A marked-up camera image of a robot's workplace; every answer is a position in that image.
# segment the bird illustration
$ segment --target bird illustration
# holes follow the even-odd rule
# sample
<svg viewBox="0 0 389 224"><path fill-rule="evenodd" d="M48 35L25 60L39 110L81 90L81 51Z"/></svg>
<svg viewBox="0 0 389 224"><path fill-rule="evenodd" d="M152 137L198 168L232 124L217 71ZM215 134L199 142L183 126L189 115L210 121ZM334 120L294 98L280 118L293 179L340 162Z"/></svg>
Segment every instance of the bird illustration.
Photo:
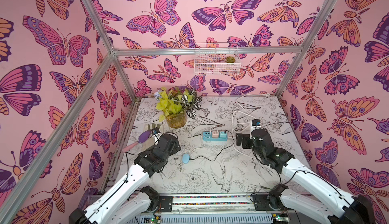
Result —
<svg viewBox="0 0 389 224"><path fill-rule="evenodd" d="M226 166L224 166L224 169L223 169L223 168L221 167L221 165L220 165L220 168L221 168L222 178L219 178L219 177L212 171L212 167L211 167L212 177L214 178L216 184L221 185L220 191L221 191L222 193L229 192L230 189L231 189L231 185L232 185L232 171L231 171L231 179L228 180L227 177L226 177Z"/></svg>

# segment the glass vase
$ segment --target glass vase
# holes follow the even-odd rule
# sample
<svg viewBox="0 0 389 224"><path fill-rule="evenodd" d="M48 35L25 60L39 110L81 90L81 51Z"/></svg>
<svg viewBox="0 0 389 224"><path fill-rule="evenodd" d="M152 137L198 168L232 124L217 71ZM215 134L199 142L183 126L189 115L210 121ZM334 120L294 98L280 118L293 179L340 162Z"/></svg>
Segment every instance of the glass vase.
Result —
<svg viewBox="0 0 389 224"><path fill-rule="evenodd" d="M173 129L178 129L183 127L186 124L186 112L185 110L179 112L175 115L166 116L166 122L168 126Z"/></svg>

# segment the potted plant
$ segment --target potted plant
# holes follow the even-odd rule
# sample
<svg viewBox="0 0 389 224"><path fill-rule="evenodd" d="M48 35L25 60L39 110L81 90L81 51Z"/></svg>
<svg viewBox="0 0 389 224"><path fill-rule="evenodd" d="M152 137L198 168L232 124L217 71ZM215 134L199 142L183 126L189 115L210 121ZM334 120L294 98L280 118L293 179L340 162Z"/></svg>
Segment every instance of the potted plant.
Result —
<svg viewBox="0 0 389 224"><path fill-rule="evenodd" d="M163 112L159 116L159 121L166 119L169 127L178 129L186 124L187 115L195 119L196 110L201 110L201 96L197 96L195 89L186 88L181 91L179 87L175 87L166 92L166 88L161 88L154 93L158 100L156 109Z"/></svg>

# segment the succulent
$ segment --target succulent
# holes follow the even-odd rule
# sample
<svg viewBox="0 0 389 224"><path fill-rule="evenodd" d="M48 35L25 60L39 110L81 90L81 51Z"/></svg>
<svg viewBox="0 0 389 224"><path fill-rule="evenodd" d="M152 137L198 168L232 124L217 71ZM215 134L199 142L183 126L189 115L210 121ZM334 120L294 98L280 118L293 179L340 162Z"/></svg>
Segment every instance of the succulent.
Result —
<svg viewBox="0 0 389 224"><path fill-rule="evenodd" d="M235 57L234 56L227 56L225 62L226 63L234 63Z"/></svg>

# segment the white wire basket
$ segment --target white wire basket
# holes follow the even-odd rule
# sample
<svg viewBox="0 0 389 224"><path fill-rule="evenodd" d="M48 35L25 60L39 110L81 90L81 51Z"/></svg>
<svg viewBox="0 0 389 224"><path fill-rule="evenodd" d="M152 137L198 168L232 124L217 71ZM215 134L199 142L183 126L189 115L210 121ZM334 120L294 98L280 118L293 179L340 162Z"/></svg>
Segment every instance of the white wire basket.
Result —
<svg viewBox="0 0 389 224"><path fill-rule="evenodd" d="M236 76L240 69L240 58L236 47L215 48L211 47L215 43L197 43L201 47L209 48L206 52L199 48L194 50L194 74L203 73L205 75L227 75ZM234 63L226 63L226 58L232 56Z"/></svg>

